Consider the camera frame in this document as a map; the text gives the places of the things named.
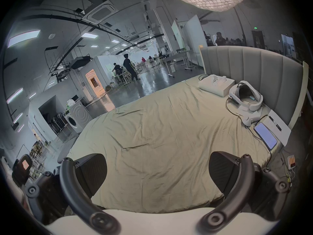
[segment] desk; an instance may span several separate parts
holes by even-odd
[[[122,75],[122,76],[123,76],[123,81],[124,81],[124,84],[123,84],[123,85],[129,84],[130,81],[129,81],[128,79],[126,80],[126,78],[125,78],[125,77],[128,75],[128,73],[129,73],[128,71],[125,71],[125,72],[123,72],[122,74],[115,75],[114,77],[112,77],[113,82],[115,81],[115,78],[116,78],[116,77],[119,77],[119,76]]]
[[[194,65],[193,65],[193,66],[189,66],[189,60],[188,60],[188,56],[187,56],[187,52],[190,52],[190,51],[192,51],[192,50],[182,51],[182,52],[179,52],[179,53],[177,53],[177,54],[174,54],[173,56],[164,58],[164,61],[165,61],[165,63],[166,63],[166,67],[167,67],[168,75],[169,75],[169,76],[174,77],[174,76],[170,73],[170,70],[169,70],[169,68],[168,68],[167,62],[168,62],[168,61],[171,61],[171,60],[174,60],[174,59],[176,59],[176,58],[182,58],[183,61],[184,61],[184,64],[183,64],[183,65],[186,65],[185,70],[190,70],[190,71],[192,71],[191,67],[194,67]]]

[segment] paper sheet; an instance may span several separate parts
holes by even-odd
[[[269,117],[266,117],[264,120],[264,125],[279,139],[283,146],[286,146],[291,130],[273,110],[271,110],[268,115],[279,125],[281,131]]]

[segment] upholstered headboard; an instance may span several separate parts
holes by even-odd
[[[293,128],[307,88],[308,66],[305,62],[302,67],[288,57],[251,47],[211,46],[199,49],[205,73],[226,76],[236,83],[248,81],[263,95],[264,104]]]

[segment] vr headset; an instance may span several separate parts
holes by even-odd
[[[252,87],[247,81],[240,81],[238,84],[235,84],[229,90],[229,96],[238,104],[247,108],[252,112],[258,110],[263,102],[263,96],[255,88]],[[255,103],[246,104],[241,101],[243,98],[252,98],[255,99]]]

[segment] floor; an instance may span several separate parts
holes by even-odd
[[[110,91],[100,100],[88,105],[87,110],[89,114],[96,118],[116,107],[204,73],[201,67],[192,68],[192,71],[190,71],[185,70],[185,66],[181,64],[182,62],[175,65],[176,72],[173,73],[174,77],[167,75],[168,70],[163,65],[160,67],[155,66],[155,69],[140,74],[138,76],[141,79],[140,81],[131,82],[115,91]]]

